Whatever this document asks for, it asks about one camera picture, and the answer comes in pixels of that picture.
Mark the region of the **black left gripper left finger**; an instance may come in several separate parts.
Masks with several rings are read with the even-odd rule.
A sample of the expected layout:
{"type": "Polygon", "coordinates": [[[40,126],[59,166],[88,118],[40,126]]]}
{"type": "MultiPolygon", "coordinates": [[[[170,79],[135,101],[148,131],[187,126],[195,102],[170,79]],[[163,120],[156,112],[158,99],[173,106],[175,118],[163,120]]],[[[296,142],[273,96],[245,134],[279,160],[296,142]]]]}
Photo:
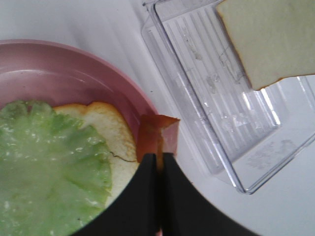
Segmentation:
{"type": "Polygon", "coordinates": [[[117,199],[74,236],[154,236],[157,231],[156,155],[145,154],[117,199]]]}

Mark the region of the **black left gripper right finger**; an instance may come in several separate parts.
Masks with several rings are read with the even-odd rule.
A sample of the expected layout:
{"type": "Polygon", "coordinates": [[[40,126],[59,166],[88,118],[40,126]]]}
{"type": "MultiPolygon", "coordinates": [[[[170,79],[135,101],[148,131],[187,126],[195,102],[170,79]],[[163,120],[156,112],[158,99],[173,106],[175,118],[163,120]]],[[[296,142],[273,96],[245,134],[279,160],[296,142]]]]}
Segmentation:
{"type": "Polygon", "coordinates": [[[163,236],[254,236],[225,215],[187,179],[172,153],[159,159],[158,218],[163,236]]]}

